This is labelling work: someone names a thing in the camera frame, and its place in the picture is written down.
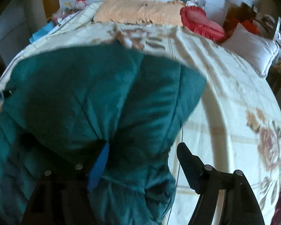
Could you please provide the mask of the dark green quilted jacket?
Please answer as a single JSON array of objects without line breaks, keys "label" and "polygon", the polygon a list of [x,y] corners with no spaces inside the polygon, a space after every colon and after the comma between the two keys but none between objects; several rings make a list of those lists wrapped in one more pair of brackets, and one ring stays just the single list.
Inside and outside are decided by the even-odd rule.
[{"label": "dark green quilted jacket", "polygon": [[0,224],[23,224],[51,167],[47,149],[86,163],[96,141],[110,145],[88,194],[96,224],[162,224],[176,194],[169,152],[206,83],[196,69],[116,41],[19,61],[0,112]]}]

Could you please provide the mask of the cream floral bed blanket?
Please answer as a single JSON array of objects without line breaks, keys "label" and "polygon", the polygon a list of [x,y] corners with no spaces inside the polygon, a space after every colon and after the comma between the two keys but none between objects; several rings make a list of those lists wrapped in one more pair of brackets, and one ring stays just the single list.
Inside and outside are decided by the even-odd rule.
[{"label": "cream floral bed blanket", "polygon": [[5,92],[21,60],[62,48],[115,41],[127,49],[167,57],[196,69],[207,83],[169,152],[168,167],[176,194],[162,224],[187,224],[198,201],[177,158],[180,142],[219,171],[241,170],[265,224],[270,224],[281,190],[281,110],[265,78],[245,59],[180,26],[95,22],[100,5],[87,6],[64,26],[16,55],[0,78],[0,93]]}]

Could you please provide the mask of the white pillow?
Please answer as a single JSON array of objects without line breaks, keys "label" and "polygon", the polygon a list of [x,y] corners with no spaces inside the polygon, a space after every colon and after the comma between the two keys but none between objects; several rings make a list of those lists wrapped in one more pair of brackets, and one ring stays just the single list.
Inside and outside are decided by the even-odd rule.
[{"label": "white pillow", "polygon": [[222,47],[249,62],[261,78],[267,77],[272,62],[279,52],[276,42],[247,31],[240,23],[232,36],[222,43]]}]

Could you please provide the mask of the grey wardrobe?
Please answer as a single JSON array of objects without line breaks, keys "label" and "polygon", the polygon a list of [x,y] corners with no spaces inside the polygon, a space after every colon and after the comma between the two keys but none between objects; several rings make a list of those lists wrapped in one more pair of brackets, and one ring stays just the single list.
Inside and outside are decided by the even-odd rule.
[{"label": "grey wardrobe", "polygon": [[0,54],[6,65],[45,23],[41,0],[12,0],[0,15]]}]

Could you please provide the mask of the wooden chair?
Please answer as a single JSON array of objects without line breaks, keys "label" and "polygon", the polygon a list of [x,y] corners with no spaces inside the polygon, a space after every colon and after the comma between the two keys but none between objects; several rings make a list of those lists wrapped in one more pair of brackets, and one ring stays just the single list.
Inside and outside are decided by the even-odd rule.
[{"label": "wooden chair", "polygon": [[281,17],[272,17],[270,14],[258,12],[254,21],[257,23],[260,34],[273,40],[278,45],[278,53],[272,60],[266,80],[274,95],[281,89]]}]

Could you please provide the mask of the red bag on chair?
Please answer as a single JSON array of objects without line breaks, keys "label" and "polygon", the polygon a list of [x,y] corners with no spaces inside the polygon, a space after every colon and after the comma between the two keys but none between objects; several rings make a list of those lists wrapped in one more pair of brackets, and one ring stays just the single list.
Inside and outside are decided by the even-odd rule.
[{"label": "red bag on chair", "polygon": [[249,20],[245,20],[243,22],[240,22],[239,20],[232,18],[231,20],[227,20],[224,22],[224,30],[227,33],[232,33],[238,24],[241,24],[248,32],[259,35],[260,31],[259,29]]}]

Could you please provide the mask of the red ruffled cushion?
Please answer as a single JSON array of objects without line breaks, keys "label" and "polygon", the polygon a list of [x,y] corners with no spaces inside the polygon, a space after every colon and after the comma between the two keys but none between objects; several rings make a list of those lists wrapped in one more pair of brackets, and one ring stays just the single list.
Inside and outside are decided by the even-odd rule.
[{"label": "red ruffled cushion", "polygon": [[209,20],[202,8],[196,6],[183,7],[180,10],[180,15],[183,26],[191,32],[214,42],[225,38],[224,28]]}]

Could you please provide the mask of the santa plush toy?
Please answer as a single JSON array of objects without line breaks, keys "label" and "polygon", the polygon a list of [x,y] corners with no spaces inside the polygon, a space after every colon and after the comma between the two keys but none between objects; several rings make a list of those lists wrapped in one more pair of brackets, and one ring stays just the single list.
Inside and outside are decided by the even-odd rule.
[{"label": "santa plush toy", "polygon": [[76,0],[75,4],[74,4],[74,9],[75,10],[82,10],[85,7],[87,7],[87,2],[86,0]]}]

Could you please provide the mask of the orange fringed pillow cover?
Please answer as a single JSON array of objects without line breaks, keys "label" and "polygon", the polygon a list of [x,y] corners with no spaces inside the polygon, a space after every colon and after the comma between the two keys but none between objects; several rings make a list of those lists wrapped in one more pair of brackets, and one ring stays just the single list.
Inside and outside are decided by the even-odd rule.
[{"label": "orange fringed pillow cover", "polygon": [[97,10],[95,22],[124,24],[166,24],[182,26],[180,1],[106,0]]}]

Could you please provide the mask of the framed photo on wall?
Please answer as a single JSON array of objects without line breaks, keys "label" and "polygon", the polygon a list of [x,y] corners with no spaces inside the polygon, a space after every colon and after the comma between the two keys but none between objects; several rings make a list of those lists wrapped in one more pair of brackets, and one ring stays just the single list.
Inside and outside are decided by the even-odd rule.
[{"label": "framed photo on wall", "polygon": [[205,0],[176,0],[183,2],[186,6],[196,6],[205,10],[206,1]]}]

